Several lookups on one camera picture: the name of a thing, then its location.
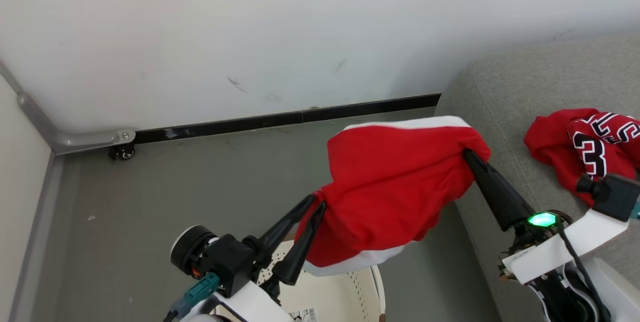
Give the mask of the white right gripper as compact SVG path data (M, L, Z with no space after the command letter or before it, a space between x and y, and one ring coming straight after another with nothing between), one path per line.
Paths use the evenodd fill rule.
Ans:
M534 210L505 177L471 149L462 153L475 182L493 213L499 228L506 232L526 222ZM564 229L574 251L583 255L607 243L628 228L622 222L594 210ZM502 259L507 274L526 284L547 272L573 260L562 237L554 235L538 246L532 246Z

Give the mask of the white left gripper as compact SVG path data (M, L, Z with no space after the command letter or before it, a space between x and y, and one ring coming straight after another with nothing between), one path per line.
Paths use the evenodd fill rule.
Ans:
M204 249L220 237L201 225L184 231L174 242L170 260L183 273L195 278L196 283L170 308L170 319L179 322L232 322L228 317L213 313L215 308L222 306L239 322L294 322L279 303L279 284L297 283L325 214L325 202L321 202L308 218L305 229L285 258L272 268L272 276L262 284L258 284L258 277L272 262L272 253L316 199L315 194L309 194L261 237L249 235L239 240L254 250L255 257L249 283L231 298L218 293L219 279L215 274L199 272Z

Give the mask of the red jersey with number print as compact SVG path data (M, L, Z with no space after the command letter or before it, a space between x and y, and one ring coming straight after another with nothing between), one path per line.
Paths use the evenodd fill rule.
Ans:
M589 206L592 197L576 192L583 174L593 180L608 174L640 180L640 121L630 115L560 110L537 117L524 142L534 159L553 167L560 185Z

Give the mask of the red shorts with white trim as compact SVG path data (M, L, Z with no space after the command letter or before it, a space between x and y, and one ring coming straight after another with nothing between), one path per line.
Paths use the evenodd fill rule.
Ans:
M491 151L464 119L445 115L345 127L327 141L331 183L303 269L331 276L383 263L422 240L442 208L474 182L463 153Z

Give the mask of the white perforated laundry basket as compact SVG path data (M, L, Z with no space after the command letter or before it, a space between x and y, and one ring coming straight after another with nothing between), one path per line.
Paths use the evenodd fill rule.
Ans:
M387 322L382 256L364 251L327 267L305 262L295 285L281 284L280 305L295 322Z

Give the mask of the grey fabric sofa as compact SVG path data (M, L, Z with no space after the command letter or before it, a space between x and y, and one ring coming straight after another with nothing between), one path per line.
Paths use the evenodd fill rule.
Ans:
M535 118L565 108L596 108L640 118L640 32L554 42L471 63L441 95L435 113L457 115L491 149L490 164L534 210L573 218L587 206L560 186L553 169L531 157L525 134ZM528 287L499 279L498 255L514 241L473 185L455 206L487 283L484 296L501 322L546 322Z

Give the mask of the black baseboard strip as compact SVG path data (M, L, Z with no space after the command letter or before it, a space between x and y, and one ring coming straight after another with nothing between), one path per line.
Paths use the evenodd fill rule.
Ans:
M283 114L261 115L215 123L190 124L184 126L143 130L135 133L134 143L148 144L170 140L190 139L236 132L246 132L263 128L274 128L292 124L313 123L361 115L386 114L390 112L436 107L440 94L414 96L411 98L387 99L382 101L344 105L340 107L309 108Z

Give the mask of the black caster wheel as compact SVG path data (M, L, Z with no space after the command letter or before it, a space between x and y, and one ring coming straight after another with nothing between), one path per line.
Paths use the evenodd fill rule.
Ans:
M118 159L120 160L128 160L131 159L135 155L135 143L131 142L128 144L121 144L118 146L112 146L109 148L108 156L113 161Z

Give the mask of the grey metal partition frame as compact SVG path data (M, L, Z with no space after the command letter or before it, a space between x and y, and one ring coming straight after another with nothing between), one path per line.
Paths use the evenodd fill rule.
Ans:
M41 279L44 263L44 250L53 220L53 211L57 203L57 194L60 190L64 155L121 145L128 146L134 142L137 133L133 129L89 133L65 132L55 125L1 60L0 76L16 93L16 103L20 111L23 112L49 150L38 203L30 223L29 238L17 281L18 285L7 317L7 322L32 322L38 283Z

